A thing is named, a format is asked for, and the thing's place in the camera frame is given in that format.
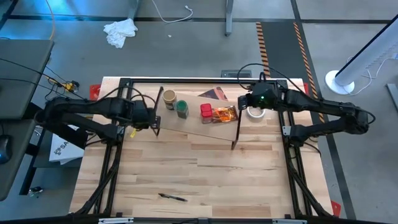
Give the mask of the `green-lidded glass spice jar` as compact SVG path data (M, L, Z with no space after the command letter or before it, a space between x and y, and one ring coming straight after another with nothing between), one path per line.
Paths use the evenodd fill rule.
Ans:
M182 119L187 119L188 117L188 105L184 100L178 100L175 104L175 110L177 112L177 116Z

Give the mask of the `small dark floor device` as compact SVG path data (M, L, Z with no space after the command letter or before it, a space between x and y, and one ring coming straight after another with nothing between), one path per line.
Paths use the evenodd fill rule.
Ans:
M32 187L29 189L28 191L28 196L30 197L38 197L42 192L44 191L44 189L42 187Z

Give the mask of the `black pen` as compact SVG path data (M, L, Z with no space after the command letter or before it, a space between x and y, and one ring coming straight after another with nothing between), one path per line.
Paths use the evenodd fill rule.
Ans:
M177 196L173 196L173 195L168 195L168 194L163 194L163 193L158 193L158 195L162 198L169 198L169 199L178 200L181 202L188 202L188 200L185 198L181 198L181 197L177 197Z

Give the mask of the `grey floor outlet box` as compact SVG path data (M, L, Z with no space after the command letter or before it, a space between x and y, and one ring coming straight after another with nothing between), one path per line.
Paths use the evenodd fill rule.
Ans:
M240 78L252 78L252 72L250 70L242 70L238 74L239 70L222 70L221 78L236 78L239 76Z

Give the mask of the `red smoked paprika tin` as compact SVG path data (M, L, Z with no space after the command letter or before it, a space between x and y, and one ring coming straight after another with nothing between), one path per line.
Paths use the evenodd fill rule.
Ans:
M213 112L210 103L204 103L200 105L200 117L203 124L212 122Z

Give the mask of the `tan-lidded cylindrical spice can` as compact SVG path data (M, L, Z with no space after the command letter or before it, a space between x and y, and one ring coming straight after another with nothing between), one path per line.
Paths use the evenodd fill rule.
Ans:
M174 110L177 102L177 94L173 90L165 90L162 95L165 107L168 110Z

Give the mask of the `white tape roll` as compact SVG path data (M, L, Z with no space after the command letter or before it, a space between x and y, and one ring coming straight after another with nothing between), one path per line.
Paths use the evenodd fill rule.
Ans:
M266 110L255 107L248 107L246 109L246 113L252 119L261 119L265 116Z

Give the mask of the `sunset landscape picture card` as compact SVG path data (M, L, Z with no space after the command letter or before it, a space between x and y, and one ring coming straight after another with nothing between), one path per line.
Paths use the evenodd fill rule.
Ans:
M212 88L204 93L199 94L200 97L212 98L216 100L228 101L224 91L220 86Z

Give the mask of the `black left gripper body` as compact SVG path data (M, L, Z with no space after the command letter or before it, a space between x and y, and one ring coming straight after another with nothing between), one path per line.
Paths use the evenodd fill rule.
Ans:
M134 101L132 110L132 126L136 129L149 129L154 120L151 108L148 108L142 100Z

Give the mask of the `black computer mouse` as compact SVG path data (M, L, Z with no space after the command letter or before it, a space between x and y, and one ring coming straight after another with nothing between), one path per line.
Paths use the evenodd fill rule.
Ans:
M0 135L0 164L7 163L12 157L12 140L11 135Z

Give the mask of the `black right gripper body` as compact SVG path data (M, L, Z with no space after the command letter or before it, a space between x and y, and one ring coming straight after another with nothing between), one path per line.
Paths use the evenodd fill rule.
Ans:
M274 109L277 103L277 90L267 82L257 82L250 86L248 106L260 109Z

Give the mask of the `wooden shelf with black legs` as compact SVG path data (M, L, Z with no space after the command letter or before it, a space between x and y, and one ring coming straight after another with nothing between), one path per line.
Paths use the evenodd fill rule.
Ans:
M185 119L179 118L176 110L167 109L163 100L164 93L165 91L162 91L159 95L156 111L156 115L161 117L160 127L162 129L231 141L231 149L235 148L238 141L236 137L239 126L238 121L203 124L200 118L200 105L209 103L212 108L225 108L228 106L238 108L237 102L188 95L176 90L177 99L185 101L188 106L188 116Z

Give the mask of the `clear bag of orange spice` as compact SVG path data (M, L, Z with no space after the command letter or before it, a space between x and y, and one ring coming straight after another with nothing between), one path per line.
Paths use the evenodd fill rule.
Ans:
M235 106L227 106L212 109L213 123L227 123L238 119Z

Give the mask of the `white crumpled cloth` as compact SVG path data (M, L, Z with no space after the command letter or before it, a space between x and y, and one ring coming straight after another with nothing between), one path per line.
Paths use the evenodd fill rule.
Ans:
M126 19L104 25L103 31L107 34L106 40L117 49L123 48L127 37L135 37L138 28L132 19Z

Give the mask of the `white printed bag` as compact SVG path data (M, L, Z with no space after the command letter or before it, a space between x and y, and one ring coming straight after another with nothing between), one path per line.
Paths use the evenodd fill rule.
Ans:
M84 150L56 134L52 134L49 162L59 162L64 165L75 159L82 158Z

